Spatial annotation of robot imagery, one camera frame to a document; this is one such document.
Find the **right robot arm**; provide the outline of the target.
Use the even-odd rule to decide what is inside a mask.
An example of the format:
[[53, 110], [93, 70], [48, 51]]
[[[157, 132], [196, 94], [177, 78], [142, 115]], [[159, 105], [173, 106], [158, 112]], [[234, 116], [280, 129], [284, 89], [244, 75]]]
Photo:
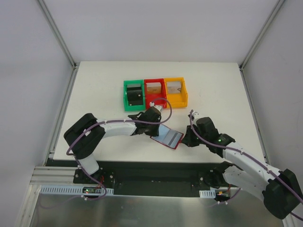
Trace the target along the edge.
[[210, 117], [190, 112], [189, 125], [182, 143], [188, 147], [205, 145], [224, 158], [211, 174], [217, 186], [231, 184], [261, 200], [276, 218], [285, 219], [303, 202], [303, 193], [295, 173], [258, 160], [234, 138], [219, 133]]

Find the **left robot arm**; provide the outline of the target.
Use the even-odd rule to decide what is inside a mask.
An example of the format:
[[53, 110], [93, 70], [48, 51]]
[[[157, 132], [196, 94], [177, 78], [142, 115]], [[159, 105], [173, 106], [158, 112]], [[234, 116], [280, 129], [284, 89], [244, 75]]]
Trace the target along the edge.
[[67, 154], [79, 162], [84, 179], [95, 184], [100, 179], [100, 168], [93, 156], [93, 151], [104, 138], [113, 136], [134, 136], [145, 134], [159, 135], [162, 107], [156, 105], [145, 112], [129, 115], [125, 120], [98, 121], [92, 113], [82, 116], [65, 133], [64, 139], [69, 145]]

